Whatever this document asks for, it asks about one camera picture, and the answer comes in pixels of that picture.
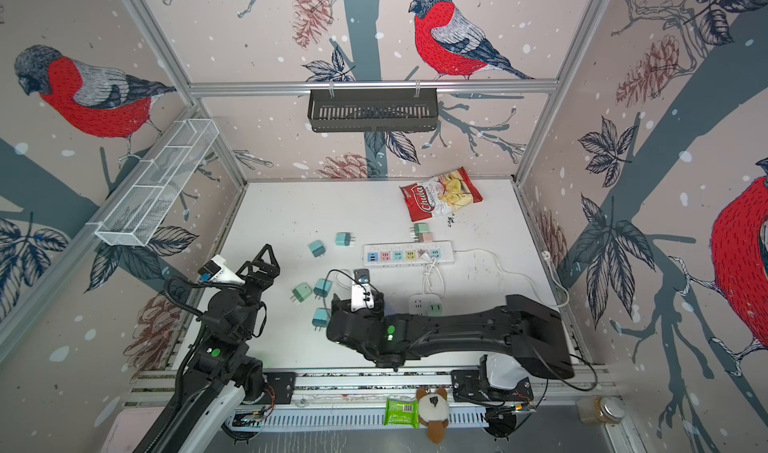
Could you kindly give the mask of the light green usb charger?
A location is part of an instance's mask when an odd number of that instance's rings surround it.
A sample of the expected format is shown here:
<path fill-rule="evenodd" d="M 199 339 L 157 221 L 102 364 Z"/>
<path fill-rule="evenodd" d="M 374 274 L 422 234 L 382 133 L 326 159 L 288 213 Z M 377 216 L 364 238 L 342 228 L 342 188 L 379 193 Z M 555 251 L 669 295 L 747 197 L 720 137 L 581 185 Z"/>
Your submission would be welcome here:
<path fill-rule="evenodd" d="M 442 316 L 443 315 L 442 303 L 431 301 L 429 303 L 429 306 L 427 307 L 427 315 L 430 317 Z"/>

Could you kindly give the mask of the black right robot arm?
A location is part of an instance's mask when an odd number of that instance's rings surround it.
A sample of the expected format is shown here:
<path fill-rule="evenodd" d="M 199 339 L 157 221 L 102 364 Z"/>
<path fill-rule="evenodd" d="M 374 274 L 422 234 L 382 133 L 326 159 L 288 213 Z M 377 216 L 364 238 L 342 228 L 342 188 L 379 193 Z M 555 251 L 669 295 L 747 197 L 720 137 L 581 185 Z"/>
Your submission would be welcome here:
<path fill-rule="evenodd" d="M 561 315 L 519 294 L 506 296 L 502 306 L 442 317 L 386 315 L 380 293 L 373 309 L 358 311 L 335 296 L 326 338 L 393 371 L 437 354 L 482 352 L 512 357 L 537 378 L 565 382 L 575 376 Z"/>

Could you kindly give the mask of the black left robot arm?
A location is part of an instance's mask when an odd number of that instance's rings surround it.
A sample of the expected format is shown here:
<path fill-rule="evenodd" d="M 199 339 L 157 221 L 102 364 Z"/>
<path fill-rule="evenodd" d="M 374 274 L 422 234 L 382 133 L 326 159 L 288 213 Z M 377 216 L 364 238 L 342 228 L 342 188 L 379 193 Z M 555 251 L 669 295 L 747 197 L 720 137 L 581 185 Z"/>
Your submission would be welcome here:
<path fill-rule="evenodd" d="M 137 452 L 202 451 L 236 405 L 261 398 L 263 362 L 248 355 L 248 341 L 263 334 L 268 314 L 262 295 L 280 272 L 273 247 L 265 244 L 236 271 L 213 258 L 196 282 L 181 276 L 165 281 L 162 296 L 200 328 L 175 374 L 171 399 Z"/>

